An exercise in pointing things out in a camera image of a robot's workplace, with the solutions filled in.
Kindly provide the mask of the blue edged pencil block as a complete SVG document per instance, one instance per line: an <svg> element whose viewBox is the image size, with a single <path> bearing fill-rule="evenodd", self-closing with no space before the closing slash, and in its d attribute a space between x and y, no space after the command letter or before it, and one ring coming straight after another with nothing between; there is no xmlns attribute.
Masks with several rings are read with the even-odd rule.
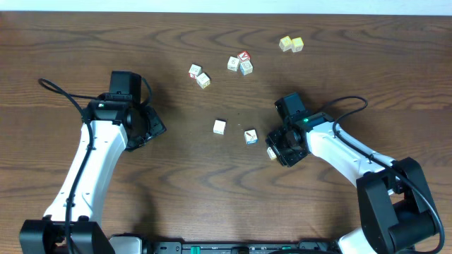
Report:
<svg viewBox="0 0 452 254"><path fill-rule="evenodd" d="M244 138L247 145L251 145L258 142L258 136L255 129L245 131Z"/></svg>

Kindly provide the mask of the yellow edged airplane block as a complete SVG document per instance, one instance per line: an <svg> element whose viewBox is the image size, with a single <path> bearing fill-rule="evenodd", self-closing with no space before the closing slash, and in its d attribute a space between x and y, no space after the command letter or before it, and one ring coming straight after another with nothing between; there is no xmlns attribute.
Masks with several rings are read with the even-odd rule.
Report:
<svg viewBox="0 0 452 254"><path fill-rule="evenodd" d="M274 153L274 151L273 151L273 149L271 147L267 148L267 153L268 153L268 156L269 156L269 158L271 160L274 160L274 159L277 158L277 155Z"/></svg>

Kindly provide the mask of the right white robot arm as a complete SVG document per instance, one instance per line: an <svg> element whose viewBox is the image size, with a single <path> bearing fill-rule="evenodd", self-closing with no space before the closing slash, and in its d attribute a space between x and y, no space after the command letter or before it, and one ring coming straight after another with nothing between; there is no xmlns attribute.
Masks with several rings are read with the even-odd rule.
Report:
<svg viewBox="0 0 452 254"><path fill-rule="evenodd" d="M346 133L323 109L307 109L292 93L275 102L282 126L266 143L284 167L307 155L328 162L357 190L361 226L332 241L305 241L280 253L416 253L416 244L439 236L433 253L444 247L444 225L420 164L396 160Z"/></svg>

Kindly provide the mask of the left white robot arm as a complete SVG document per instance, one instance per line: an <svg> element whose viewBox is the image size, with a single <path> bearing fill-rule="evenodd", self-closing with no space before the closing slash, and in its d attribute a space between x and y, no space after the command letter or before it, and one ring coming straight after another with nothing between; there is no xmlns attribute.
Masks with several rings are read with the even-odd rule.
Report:
<svg viewBox="0 0 452 254"><path fill-rule="evenodd" d="M81 139L66 179L43 218L27 219L19 233L24 253L151 253L141 236L107 238L102 211L114 168L125 151L134 151L163 134L165 125L141 98L147 81L130 71L112 71L109 91L77 108Z"/></svg>

